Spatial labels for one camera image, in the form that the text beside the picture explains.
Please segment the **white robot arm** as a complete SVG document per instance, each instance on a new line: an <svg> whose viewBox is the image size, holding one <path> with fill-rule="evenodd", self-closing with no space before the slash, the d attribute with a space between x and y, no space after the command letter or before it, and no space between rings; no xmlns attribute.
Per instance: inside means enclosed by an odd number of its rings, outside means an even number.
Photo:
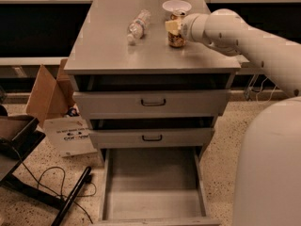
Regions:
<svg viewBox="0 0 301 226"><path fill-rule="evenodd" d="M301 226L301 44L219 9L166 22L166 31L244 56L288 98L248 126L238 158L232 226Z"/></svg>

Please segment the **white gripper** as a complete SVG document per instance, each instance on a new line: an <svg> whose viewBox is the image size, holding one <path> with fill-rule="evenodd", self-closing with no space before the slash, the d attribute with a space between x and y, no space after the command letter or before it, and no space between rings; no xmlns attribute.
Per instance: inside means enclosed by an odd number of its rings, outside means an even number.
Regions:
<svg viewBox="0 0 301 226"><path fill-rule="evenodd" d="M165 22L166 31L169 33L179 33L189 41L209 44L211 41L205 35L205 24L208 19L207 14L193 13L181 20L169 20Z"/></svg>

